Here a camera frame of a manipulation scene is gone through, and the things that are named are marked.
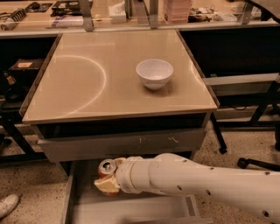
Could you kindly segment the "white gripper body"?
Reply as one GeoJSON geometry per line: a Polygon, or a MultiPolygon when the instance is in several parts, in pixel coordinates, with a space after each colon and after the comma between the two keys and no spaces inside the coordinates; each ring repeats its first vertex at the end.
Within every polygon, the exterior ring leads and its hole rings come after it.
{"type": "Polygon", "coordinates": [[[124,193],[141,193],[137,182],[143,174],[141,167],[143,161],[142,157],[128,157],[116,169],[116,182],[124,193]]]}

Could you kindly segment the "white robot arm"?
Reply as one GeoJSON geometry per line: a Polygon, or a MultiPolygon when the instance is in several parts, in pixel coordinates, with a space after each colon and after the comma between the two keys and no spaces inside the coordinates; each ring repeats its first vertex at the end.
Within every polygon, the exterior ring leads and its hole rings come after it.
{"type": "Polygon", "coordinates": [[[107,195],[205,195],[280,224],[280,173],[198,164],[172,153],[105,159],[94,185],[107,195]]]}

